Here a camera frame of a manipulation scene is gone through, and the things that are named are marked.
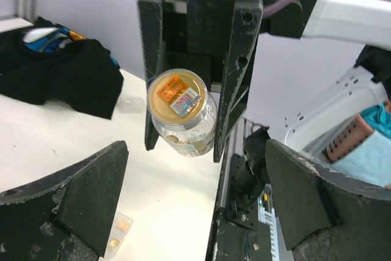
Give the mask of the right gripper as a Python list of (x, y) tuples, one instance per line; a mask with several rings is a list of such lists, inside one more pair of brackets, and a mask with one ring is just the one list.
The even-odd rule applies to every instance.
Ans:
[(138, 0), (137, 5), (147, 89), (162, 71), (175, 68), (198, 74), (212, 92), (214, 85), (221, 88), (213, 150), (213, 161), (220, 162), (247, 107), (249, 85), (243, 80), (260, 30), (262, 0)]

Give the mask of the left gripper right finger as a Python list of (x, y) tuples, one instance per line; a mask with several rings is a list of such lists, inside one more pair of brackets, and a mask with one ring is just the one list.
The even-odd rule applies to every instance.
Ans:
[(353, 179), (270, 139), (266, 167), (295, 260), (390, 260), (390, 190)]

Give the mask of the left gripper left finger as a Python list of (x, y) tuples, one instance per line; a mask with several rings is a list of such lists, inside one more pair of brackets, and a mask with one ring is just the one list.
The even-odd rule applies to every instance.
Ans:
[(128, 161), (125, 141), (1, 193), (1, 260), (104, 257)]

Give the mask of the clear pill bottle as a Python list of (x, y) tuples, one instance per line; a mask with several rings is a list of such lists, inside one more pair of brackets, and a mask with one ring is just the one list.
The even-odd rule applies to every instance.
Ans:
[(159, 135), (180, 155), (212, 150), (217, 106), (196, 73), (176, 68), (157, 76), (148, 87), (147, 107)]

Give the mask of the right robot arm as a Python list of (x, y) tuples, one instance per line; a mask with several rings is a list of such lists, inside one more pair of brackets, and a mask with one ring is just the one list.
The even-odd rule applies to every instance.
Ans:
[(145, 148), (219, 162), (246, 115), (261, 127), (229, 176), (243, 211), (276, 184), (269, 144), (338, 161), (373, 130), (338, 132), (390, 99), (390, 0), (138, 0)]

